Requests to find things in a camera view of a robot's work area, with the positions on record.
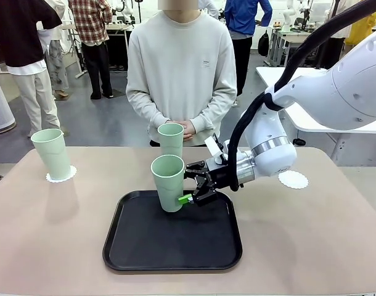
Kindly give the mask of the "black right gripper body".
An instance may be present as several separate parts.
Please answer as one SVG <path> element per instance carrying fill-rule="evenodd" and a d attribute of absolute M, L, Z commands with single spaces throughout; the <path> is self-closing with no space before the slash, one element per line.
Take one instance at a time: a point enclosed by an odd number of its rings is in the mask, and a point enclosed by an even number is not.
<path fill-rule="evenodd" d="M 214 160 L 207 160 L 206 165 L 212 182 L 216 184 L 217 189 L 226 187 L 230 187 L 232 191 L 239 189 L 237 173 L 232 172 L 230 165 L 219 165 Z"/>

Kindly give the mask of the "person's left hand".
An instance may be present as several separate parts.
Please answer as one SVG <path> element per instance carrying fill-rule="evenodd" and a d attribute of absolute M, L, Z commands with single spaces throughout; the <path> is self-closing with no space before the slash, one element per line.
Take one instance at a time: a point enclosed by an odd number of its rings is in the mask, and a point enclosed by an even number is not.
<path fill-rule="evenodd" d="M 183 141 L 184 142 L 191 141 L 194 138 L 195 134 L 196 134 L 196 130 L 192 124 L 190 129 L 184 129 Z"/>

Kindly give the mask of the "person's right hand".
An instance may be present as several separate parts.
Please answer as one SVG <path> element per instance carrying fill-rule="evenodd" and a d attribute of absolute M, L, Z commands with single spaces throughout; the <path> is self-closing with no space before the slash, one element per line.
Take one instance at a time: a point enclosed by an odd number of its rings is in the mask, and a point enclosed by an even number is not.
<path fill-rule="evenodd" d="M 189 130 L 192 126 L 192 123 L 190 120 L 187 120 L 187 121 L 174 121 L 174 120 L 168 120 L 167 123 L 176 123 L 176 124 L 179 124 L 181 126 L 183 126 L 183 128 L 185 130 Z"/>

